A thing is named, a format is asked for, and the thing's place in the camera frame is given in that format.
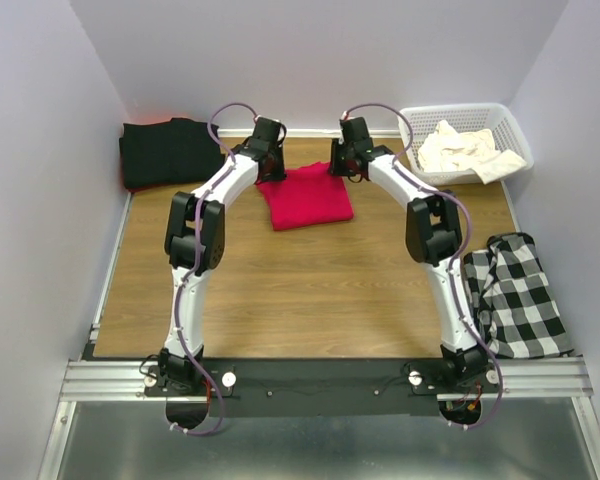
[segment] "folded black cloth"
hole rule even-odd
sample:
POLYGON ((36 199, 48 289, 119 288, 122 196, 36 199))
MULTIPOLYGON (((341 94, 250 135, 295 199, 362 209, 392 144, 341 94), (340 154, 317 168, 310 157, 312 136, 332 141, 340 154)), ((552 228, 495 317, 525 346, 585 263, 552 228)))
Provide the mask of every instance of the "folded black cloth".
MULTIPOLYGON (((217 125, 212 129, 217 135, 217 125)), ((123 183, 130 191, 205 181, 224 163, 207 124, 189 118, 153 125, 125 123, 120 155, 123 183)))
POLYGON ((530 235, 491 237, 486 250, 464 257, 464 272, 476 327, 496 355, 543 358, 573 350, 530 235))

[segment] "red towel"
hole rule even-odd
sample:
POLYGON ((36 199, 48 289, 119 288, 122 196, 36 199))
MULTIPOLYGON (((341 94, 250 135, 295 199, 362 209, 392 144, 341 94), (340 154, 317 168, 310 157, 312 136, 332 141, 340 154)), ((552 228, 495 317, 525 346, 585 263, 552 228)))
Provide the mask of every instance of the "red towel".
POLYGON ((342 177, 329 175, 328 163, 287 170, 282 182, 258 184, 271 210, 273 229, 289 230, 353 218, 342 177))

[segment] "white basket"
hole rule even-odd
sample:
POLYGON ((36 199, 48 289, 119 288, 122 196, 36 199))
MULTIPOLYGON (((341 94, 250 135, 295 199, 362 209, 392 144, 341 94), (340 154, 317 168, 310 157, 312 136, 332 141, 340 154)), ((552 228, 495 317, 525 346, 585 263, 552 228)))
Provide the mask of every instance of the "white basket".
MULTIPOLYGON (((418 163, 418 149, 440 120, 446 120, 458 132, 474 132, 489 128, 493 132, 496 148, 513 150, 527 161, 525 170, 533 167, 533 157, 527 139, 511 112, 499 103, 465 103, 433 107, 404 108, 400 112, 413 127, 413 145, 407 150, 411 171, 429 185, 481 183, 473 170, 460 172, 424 172, 418 163)), ((398 121, 400 136, 406 145, 409 131, 403 121, 398 121)))

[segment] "wooden table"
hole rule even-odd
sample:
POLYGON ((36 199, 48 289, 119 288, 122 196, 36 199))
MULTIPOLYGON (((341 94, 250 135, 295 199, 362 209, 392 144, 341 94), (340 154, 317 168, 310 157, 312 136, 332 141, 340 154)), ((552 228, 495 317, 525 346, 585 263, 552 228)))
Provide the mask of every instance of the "wooden table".
MULTIPOLYGON (((402 148, 399 139, 380 143, 402 148)), ((328 161, 329 152, 329 139, 290 138, 286 166, 328 161)), ((439 356, 440 325, 425 273, 406 251, 405 212, 370 182, 345 183, 350 222, 274 232, 255 187, 229 209, 225 255, 206 300, 205 355, 439 356)), ((96 357, 144 357, 162 347, 173 294, 163 250, 167 216, 173 194, 195 186, 134 195, 96 357)), ((470 249, 514 230, 499 183, 452 189, 473 218, 470 249)))

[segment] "black and white checkered fabric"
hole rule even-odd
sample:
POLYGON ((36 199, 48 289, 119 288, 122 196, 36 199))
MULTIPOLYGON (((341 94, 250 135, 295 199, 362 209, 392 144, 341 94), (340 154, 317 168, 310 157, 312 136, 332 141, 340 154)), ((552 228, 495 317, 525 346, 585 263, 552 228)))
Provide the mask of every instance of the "black and white checkered fabric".
POLYGON ((476 326, 503 358, 556 357, 572 351, 536 246, 526 233, 491 237, 464 257, 476 326))

